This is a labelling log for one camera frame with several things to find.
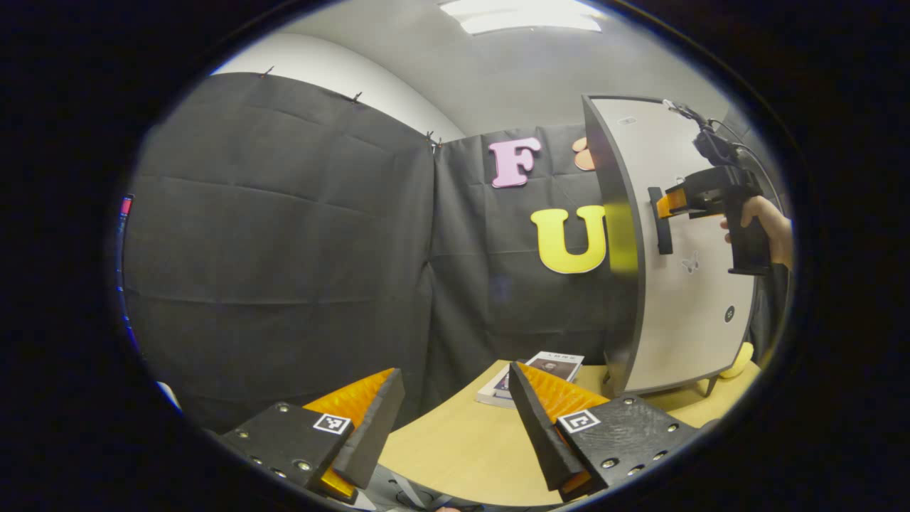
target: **hand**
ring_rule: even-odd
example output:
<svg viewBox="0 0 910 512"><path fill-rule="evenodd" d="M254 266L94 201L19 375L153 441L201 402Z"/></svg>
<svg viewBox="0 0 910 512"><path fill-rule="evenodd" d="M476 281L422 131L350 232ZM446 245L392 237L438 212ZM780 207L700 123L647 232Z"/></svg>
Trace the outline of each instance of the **hand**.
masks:
<svg viewBox="0 0 910 512"><path fill-rule="evenodd" d="M764 232L768 233L768 245L771 249L771 263L781 263L788 269L794 268L794 229L793 224L787 219L771 201L762 196L750 198L743 204L744 228L752 223L752 217L758 217ZM721 228L729 230L727 219L721 220ZM730 233L723 235L723 239L730 243Z"/></svg>

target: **ceiling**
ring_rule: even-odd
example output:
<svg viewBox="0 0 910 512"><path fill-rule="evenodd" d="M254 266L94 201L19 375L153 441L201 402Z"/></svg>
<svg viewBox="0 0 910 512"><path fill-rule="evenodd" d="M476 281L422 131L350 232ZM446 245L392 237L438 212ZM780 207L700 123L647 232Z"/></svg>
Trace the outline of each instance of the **ceiling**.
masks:
<svg viewBox="0 0 910 512"><path fill-rule="evenodd" d="M471 36L440 0L347 0L280 32L325 39L385 67L464 132L581 124L581 94L668 97L723 118L728 102L654 36L617 15L602 33L538 27Z"/></svg>

